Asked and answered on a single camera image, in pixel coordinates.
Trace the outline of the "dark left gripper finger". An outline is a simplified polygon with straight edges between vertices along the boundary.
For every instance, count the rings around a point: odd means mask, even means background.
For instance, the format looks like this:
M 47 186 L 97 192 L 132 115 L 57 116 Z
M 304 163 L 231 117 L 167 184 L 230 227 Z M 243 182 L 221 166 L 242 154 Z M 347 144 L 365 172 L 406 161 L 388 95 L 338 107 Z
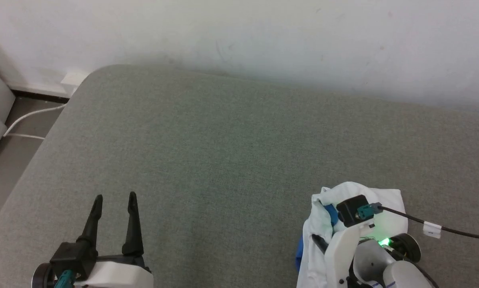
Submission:
M 125 242 L 122 245 L 122 254 L 124 256 L 140 257 L 144 254 L 144 244 L 142 240 L 137 195 L 135 192 L 130 192 L 129 194 L 127 211 L 129 213 L 129 221 Z
M 83 232 L 77 242 L 86 241 L 90 246 L 96 246 L 98 222 L 102 215 L 103 196 L 97 195 L 87 218 Z

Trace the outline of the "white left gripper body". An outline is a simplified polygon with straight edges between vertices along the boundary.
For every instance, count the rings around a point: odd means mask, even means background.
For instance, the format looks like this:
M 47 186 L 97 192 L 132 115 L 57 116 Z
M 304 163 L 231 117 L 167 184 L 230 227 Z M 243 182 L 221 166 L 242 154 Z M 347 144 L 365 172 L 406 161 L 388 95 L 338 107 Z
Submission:
M 85 280 L 75 288 L 153 288 L 154 277 L 142 256 L 113 255 L 97 259 Z

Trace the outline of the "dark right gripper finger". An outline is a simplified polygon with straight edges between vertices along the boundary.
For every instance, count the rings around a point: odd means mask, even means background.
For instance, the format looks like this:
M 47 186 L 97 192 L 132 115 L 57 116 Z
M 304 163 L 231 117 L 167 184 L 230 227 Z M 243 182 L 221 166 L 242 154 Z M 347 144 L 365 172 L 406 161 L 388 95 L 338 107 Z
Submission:
M 324 255 L 327 251 L 328 244 L 325 239 L 319 235 L 312 234 L 311 239 L 314 241 L 314 244 L 318 247 L 320 252 Z

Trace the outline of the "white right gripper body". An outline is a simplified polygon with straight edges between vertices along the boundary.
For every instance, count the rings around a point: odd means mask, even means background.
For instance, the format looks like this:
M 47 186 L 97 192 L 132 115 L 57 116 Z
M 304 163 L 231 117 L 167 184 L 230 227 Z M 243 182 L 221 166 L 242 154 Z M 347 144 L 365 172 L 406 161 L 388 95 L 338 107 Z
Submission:
M 346 227 L 342 221 L 334 225 L 334 234 L 325 250 L 325 276 L 327 288 L 372 288 L 378 281 L 364 281 L 350 272 L 356 249 L 362 240 L 369 240 L 375 223 L 365 221 Z

